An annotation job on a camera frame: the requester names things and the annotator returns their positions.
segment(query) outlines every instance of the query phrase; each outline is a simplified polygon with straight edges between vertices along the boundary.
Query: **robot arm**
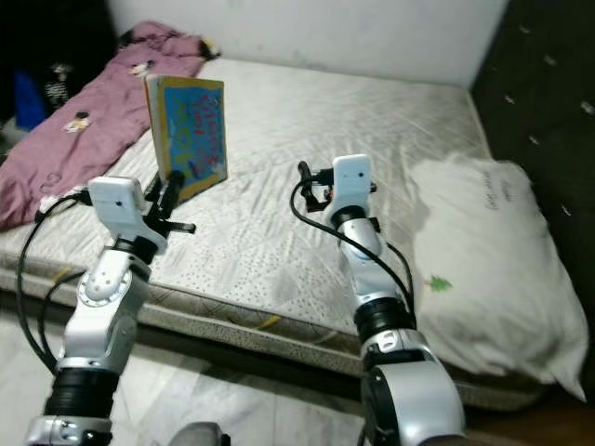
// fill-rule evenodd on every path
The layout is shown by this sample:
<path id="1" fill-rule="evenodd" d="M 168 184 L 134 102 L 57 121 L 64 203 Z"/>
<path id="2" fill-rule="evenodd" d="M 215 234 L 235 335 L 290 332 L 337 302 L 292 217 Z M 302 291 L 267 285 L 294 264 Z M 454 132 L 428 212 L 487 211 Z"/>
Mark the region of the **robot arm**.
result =
<path id="1" fill-rule="evenodd" d="M 163 253 L 171 230 L 194 225 L 167 221 L 183 177 L 172 174 L 142 195 L 136 180 L 98 177 L 88 185 L 99 220 L 114 239 L 77 288 L 76 310 L 64 334 L 52 393 L 33 420 L 25 445 L 104 446 L 112 439 L 112 396 L 137 333 L 139 310 L 149 295 L 149 265 Z"/>
<path id="2" fill-rule="evenodd" d="M 339 157 L 332 170 L 315 175 L 304 163 L 299 171 L 308 210 L 323 209 L 324 221 L 331 229 L 374 255 L 345 240 L 339 243 L 342 266 L 351 278 L 353 319 L 362 343 L 368 441 L 373 446 L 417 446 L 430 439 L 462 437 L 465 420 L 456 387 L 423 335 L 415 330 L 407 291 L 378 264 L 386 243 L 378 234 L 378 225 L 368 218 L 367 199 L 375 189 L 369 158 Z M 326 203 L 311 198 L 311 184 L 331 188 L 324 195 Z"/>

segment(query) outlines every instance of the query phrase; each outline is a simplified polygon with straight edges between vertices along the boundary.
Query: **tufted headboard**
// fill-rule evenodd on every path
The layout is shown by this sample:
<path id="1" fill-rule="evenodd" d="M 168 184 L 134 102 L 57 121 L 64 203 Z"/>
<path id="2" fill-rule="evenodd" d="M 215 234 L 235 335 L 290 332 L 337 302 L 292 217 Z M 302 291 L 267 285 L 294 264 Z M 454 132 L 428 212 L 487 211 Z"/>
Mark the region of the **tufted headboard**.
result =
<path id="1" fill-rule="evenodd" d="M 512 0 L 473 86 L 492 153 L 519 164 L 595 336 L 592 0 Z M 595 400 L 595 348 L 582 374 Z"/>

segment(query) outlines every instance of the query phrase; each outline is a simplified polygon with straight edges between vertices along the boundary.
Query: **white pillow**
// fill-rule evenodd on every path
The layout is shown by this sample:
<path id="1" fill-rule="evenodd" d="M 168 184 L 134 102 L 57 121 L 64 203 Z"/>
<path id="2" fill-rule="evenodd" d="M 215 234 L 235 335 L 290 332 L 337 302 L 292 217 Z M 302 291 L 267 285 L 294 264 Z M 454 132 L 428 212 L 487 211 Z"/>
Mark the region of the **white pillow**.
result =
<path id="1" fill-rule="evenodd" d="M 443 360 L 517 372 L 581 400 L 588 326 L 520 167 L 451 158 L 413 168 L 416 314 Z"/>

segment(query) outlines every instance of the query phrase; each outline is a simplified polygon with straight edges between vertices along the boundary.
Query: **purple blanket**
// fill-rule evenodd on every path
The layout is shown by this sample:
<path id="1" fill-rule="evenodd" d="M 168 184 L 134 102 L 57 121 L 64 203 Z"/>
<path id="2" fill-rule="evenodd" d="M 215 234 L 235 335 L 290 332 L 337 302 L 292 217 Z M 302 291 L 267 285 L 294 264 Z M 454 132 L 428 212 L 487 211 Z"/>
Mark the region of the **purple blanket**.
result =
<path id="1" fill-rule="evenodd" d="M 137 25 L 132 42 L 105 70 L 15 146 L 0 166 L 0 230 L 33 221 L 42 197 L 61 195 L 104 174 L 150 126 L 139 76 L 142 64 L 148 62 L 154 73 L 194 76 L 204 62 L 199 45 L 199 37 L 159 23 Z M 88 116 L 75 120 L 77 113 Z M 73 120 L 69 133 L 65 126 Z"/>

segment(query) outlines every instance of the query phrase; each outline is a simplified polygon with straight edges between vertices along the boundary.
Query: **children's book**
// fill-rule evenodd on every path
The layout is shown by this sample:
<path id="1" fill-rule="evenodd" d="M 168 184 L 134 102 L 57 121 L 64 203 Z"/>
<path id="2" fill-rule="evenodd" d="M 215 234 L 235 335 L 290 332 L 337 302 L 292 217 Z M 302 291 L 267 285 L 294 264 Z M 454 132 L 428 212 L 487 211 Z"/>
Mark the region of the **children's book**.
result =
<path id="1" fill-rule="evenodd" d="M 184 175 L 182 202 L 226 179 L 223 83 L 160 74 L 144 83 L 161 180 Z"/>

